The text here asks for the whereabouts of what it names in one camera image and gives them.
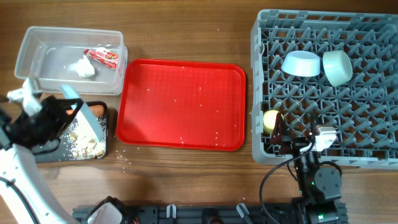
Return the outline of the yellow plastic cup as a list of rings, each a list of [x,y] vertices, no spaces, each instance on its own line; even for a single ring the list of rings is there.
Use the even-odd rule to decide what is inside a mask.
[[[272,134],[277,114],[280,114],[277,110],[269,110],[263,114],[263,127],[265,133]]]

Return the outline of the light blue plate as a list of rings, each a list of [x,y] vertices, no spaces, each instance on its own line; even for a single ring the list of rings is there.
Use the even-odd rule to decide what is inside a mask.
[[[63,84],[60,89],[64,97],[70,99],[81,99],[81,96],[71,85]],[[104,138],[103,129],[99,124],[98,120],[90,110],[89,106],[83,101],[83,105],[78,110],[76,115],[79,125],[83,127],[85,136],[94,139],[96,142],[100,142]]]

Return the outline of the orange carrot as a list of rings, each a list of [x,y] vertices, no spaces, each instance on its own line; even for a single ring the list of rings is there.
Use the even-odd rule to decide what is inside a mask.
[[[104,106],[94,105],[94,106],[82,106],[78,114],[87,114],[88,111],[95,117],[104,116],[106,113]]]

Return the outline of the white tissue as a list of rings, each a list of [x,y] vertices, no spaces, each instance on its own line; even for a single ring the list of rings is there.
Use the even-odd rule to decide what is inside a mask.
[[[77,63],[69,66],[70,70],[77,72],[79,77],[88,78],[95,74],[95,68],[92,66],[86,55],[82,59],[79,59]]]

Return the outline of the red snack wrapper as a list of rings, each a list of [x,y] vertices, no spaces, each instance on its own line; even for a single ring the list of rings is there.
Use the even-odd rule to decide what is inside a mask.
[[[118,66],[119,55],[104,47],[99,47],[94,50],[86,49],[84,54],[110,69],[115,70]]]

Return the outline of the light blue bowl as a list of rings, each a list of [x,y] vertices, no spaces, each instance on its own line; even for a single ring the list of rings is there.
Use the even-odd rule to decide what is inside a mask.
[[[312,52],[289,52],[282,63],[283,72],[298,77],[315,77],[320,74],[320,57]]]

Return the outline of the mint green bowl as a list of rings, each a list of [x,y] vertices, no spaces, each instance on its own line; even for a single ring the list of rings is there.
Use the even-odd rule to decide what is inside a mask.
[[[325,52],[322,58],[323,69],[329,83],[340,86],[348,83],[353,76],[353,68],[348,55],[342,50]]]

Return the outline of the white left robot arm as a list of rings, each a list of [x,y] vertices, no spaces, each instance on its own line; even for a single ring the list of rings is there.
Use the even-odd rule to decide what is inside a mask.
[[[32,148],[59,141],[84,102],[49,96],[39,105],[16,120],[1,111],[1,196],[19,223],[76,223],[41,176]]]

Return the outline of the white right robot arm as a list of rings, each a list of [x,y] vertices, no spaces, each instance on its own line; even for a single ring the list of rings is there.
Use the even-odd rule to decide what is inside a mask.
[[[323,150],[337,139],[333,126],[322,124],[316,116],[310,118],[310,134],[293,137],[278,112],[275,116],[270,142],[280,146],[281,154],[292,158],[277,167],[292,163],[300,190],[300,197],[292,200],[292,216],[298,223],[344,223],[347,221],[340,207],[342,170],[334,162],[319,160]]]

